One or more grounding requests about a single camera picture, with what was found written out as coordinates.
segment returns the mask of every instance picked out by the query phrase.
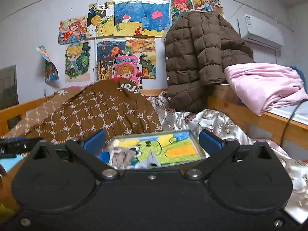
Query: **underwater drawing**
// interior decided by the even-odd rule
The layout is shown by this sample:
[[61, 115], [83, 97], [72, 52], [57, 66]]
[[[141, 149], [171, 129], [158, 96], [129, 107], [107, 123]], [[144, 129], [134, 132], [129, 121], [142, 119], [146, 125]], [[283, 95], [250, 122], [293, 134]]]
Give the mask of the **underwater drawing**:
[[170, 25], [169, 2], [142, 0], [142, 35], [162, 37]]
[[101, 41], [97, 43], [97, 80], [112, 79], [113, 61], [119, 54], [125, 54], [125, 41]]
[[116, 0], [114, 36], [141, 35], [141, 1]]

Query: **air conditioner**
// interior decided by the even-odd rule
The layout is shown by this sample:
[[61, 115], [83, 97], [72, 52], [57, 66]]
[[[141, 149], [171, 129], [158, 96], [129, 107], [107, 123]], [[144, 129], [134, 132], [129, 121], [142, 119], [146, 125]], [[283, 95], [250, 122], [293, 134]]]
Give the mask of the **air conditioner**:
[[283, 45], [283, 36], [281, 31], [256, 17], [245, 15], [238, 18], [238, 27], [241, 37], [265, 47], [277, 50]]

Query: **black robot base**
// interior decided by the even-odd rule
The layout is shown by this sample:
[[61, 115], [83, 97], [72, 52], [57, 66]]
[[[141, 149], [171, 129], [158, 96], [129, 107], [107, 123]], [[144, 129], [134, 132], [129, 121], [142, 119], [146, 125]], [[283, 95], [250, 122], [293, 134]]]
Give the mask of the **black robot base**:
[[1, 230], [304, 230], [284, 211], [292, 182], [267, 143], [238, 162], [226, 140], [185, 171], [117, 171], [77, 142], [65, 149], [70, 161], [37, 143], [12, 182], [21, 210]]

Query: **brown patterned blanket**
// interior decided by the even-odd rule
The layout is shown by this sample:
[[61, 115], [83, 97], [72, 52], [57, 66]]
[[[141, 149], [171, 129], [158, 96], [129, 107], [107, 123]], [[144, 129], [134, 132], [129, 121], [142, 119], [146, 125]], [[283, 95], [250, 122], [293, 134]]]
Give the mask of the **brown patterned blanket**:
[[42, 137], [62, 144], [98, 129], [104, 129], [107, 143], [114, 136], [162, 131], [153, 106], [135, 83], [120, 79], [62, 89], [3, 137]]

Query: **white wall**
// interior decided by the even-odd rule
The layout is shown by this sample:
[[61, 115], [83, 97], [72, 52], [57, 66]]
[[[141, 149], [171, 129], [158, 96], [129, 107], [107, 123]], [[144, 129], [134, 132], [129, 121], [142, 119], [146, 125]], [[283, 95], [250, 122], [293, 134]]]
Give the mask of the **white wall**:
[[290, 9], [290, 23], [295, 30], [292, 66], [297, 66], [303, 71], [308, 83], [308, 3]]
[[[64, 61], [65, 45], [58, 45], [59, 22], [72, 17], [87, 14], [88, 4], [96, 0], [2, 0], [0, 1], [0, 68], [17, 65], [17, 85], [19, 102], [23, 103], [44, 96], [44, 89], [47, 94], [69, 86], [64, 82]], [[288, 24], [287, 9], [275, 0], [238, 0], [257, 10], [277, 18], [277, 20]], [[238, 32], [237, 18], [240, 15], [250, 14], [261, 18], [271, 24], [274, 20], [268, 16], [241, 6], [233, 0], [222, 0], [226, 19]], [[285, 39], [285, 47], [281, 53], [277, 53], [278, 64], [288, 65], [292, 50], [292, 32], [282, 25]], [[94, 66], [94, 41], [91, 43], [91, 68]], [[51, 60], [56, 65], [60, 80], [49, 85], [44, 82], [43, 59], [35, 52], [39, 45], [45, 45]], [[265, 47], [252, 44], [255, 50], [255, 61], [276, 62], [275, 52]], [[164, 46], [160, 39], [157, 39], [157, 72], [160, 73], [156, 80], [145, 80], [144, 88], [165, 88], [166, 74], [164, 63]]]

